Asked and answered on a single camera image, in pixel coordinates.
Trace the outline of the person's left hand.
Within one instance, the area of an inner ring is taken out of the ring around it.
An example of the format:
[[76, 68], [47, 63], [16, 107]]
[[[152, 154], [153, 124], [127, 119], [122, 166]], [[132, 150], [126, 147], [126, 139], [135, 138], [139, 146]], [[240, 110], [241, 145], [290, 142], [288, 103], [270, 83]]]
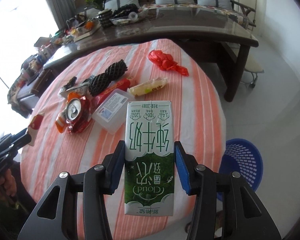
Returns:
[[4, 189], [8, 196], [14, 197], [17, 193], [17, 184], [10, 169], [8, 169], [3, 177], [0, 177], [0, 186]]

